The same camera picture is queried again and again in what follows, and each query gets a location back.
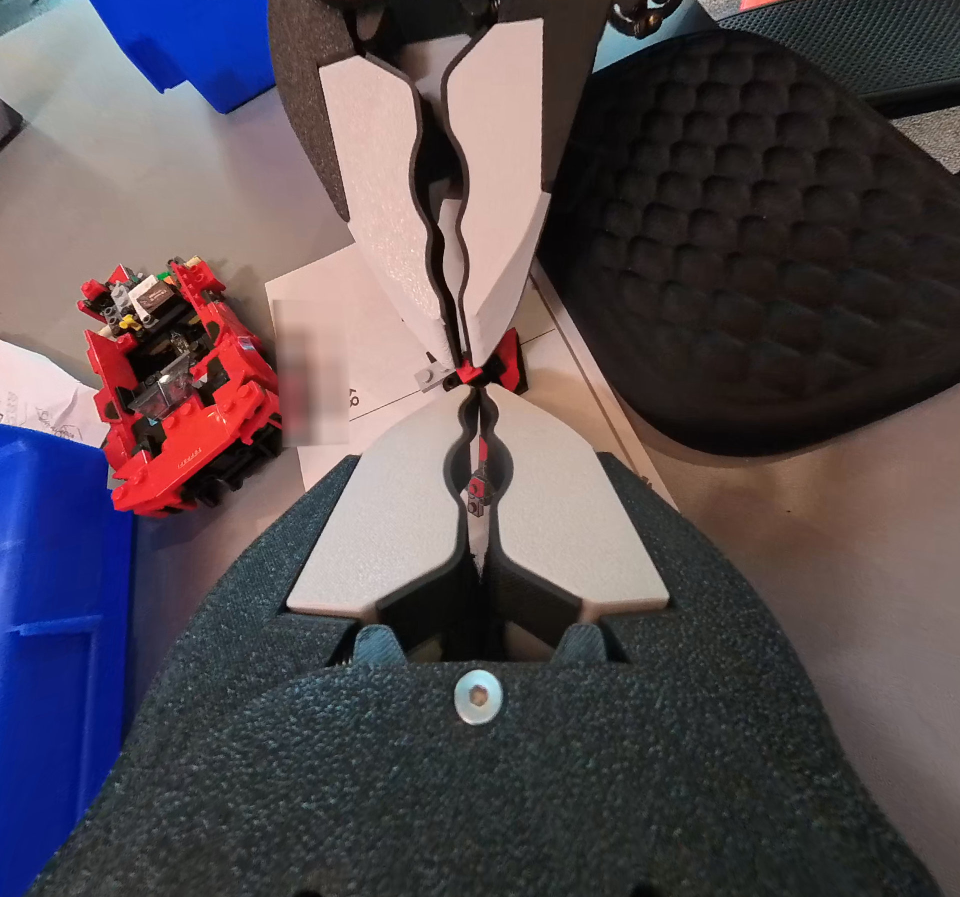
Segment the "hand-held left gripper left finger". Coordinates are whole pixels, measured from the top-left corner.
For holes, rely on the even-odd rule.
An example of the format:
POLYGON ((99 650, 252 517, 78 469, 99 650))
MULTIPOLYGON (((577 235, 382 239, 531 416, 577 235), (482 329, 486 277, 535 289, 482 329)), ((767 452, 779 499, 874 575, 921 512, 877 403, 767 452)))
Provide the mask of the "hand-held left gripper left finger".
POLYGON ((462 498, 476 392, 443 391, 359 457, 286 599, 289 611, 390 627, 409 650, 468 620, 476 567, 462 498))

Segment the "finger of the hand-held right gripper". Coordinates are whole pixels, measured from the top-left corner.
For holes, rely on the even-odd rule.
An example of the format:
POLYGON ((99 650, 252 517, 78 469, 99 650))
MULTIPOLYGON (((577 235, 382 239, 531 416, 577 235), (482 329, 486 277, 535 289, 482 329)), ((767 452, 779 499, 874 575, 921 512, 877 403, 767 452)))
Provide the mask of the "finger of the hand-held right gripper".
POLYGON ((322 66, 319 84, 354 242, 423 349, 453 369, 449 315, 433 277, 435 234, 415 187, 419 91, 389 63, 360 55, 322 66))
POLYGON ((543 187, 544 23, 495 24, 456 55, 440 81, 443 122, 462 167, 458 309, 474 366, 487 363, 509 329, 550 201, 543 187))

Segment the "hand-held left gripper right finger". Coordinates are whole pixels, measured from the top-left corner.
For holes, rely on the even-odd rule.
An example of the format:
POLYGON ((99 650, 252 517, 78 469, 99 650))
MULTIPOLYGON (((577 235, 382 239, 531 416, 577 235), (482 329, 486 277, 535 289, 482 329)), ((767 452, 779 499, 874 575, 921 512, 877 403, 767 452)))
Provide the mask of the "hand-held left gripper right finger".
POLYGON ((482 398, 480 413, 493 614, 555 650, 570 627, 665 610, 666 582, 602 455, 526 399, 482 398))

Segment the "small red black brick assembly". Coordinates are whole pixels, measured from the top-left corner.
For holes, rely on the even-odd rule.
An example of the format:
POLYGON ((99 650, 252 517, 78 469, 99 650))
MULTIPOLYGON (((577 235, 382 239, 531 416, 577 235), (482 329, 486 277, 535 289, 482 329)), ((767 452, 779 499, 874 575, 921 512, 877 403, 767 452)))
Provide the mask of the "small red black brick assembly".
POLYGON ((499 386, 508 392, 522 396, 529 389, 522 343, 516 327, 509 328, 497 344, 493 354, 483 367, 474 366, 469 361, 440 382, 445 391, 467 386, 482 388, 499 386))

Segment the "white instruction booklet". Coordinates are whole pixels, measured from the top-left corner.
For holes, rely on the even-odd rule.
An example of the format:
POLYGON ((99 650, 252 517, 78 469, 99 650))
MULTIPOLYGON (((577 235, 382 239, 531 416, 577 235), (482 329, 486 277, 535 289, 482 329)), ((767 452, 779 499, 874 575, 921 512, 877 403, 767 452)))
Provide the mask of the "white instruction booklet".
MULTIPOLYGON (((296 450, 304 490, 346 456, 361 454, 392 424, 442 395, 422 391, 416 375, 428 354, 402 322, 355 245, 327 255, 266 285, 273 320, 283 315, 318 347, 321 363, 339 353, 349 380, 346 421, 332 443, 296 450)), ((536 406, 567 423, 598 452, 610 453, 646 481, 669 506, 676 503, 620 402, 601 374, 545 272, 535 264, 510 326, 517 330, 528 391, 536 406)))

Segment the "red toy brick car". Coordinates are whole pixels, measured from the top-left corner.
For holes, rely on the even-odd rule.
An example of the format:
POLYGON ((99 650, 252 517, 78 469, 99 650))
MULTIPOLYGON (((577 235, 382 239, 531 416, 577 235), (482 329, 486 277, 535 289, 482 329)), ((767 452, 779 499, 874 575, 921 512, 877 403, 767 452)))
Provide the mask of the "red toy brick car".
POLYGON ((119 264, 80 287, 118 511, 216 507, 282 450, 279 379, 225 284, 195 255, 158 274, 119 264))

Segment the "blue plastic bin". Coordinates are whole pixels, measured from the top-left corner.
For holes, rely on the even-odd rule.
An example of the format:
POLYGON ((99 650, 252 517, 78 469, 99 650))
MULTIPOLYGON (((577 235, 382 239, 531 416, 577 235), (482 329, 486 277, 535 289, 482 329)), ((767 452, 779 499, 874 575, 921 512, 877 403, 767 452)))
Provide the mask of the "blue plastic bin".
POLYGON ((24 894, 121 744, 134 518, 102 451, 1 429, 1 894, 24 894))
POLYGON ((158 92, 190 84, 228 114, 275 86, 267 0, 89 0, 158 92))

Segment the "crumpled white paper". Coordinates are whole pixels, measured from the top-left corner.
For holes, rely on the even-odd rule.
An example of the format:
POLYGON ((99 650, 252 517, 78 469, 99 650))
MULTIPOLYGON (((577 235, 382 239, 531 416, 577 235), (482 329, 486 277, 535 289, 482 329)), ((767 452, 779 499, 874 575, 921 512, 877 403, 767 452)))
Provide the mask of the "crumpled white paper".
POLYGON ((46 356, 1 341, 1 424, 101 448, 95 391, 46 356))

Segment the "black mesh office chair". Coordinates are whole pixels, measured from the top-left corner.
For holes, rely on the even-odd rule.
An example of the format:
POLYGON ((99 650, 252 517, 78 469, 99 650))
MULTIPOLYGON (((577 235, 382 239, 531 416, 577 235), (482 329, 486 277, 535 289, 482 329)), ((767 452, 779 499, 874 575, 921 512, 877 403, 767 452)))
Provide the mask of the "black mesh office chair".
POLYGON ((890 119, 959 104, 959 0, 780 0, 719 26, 796 52, 890 119))

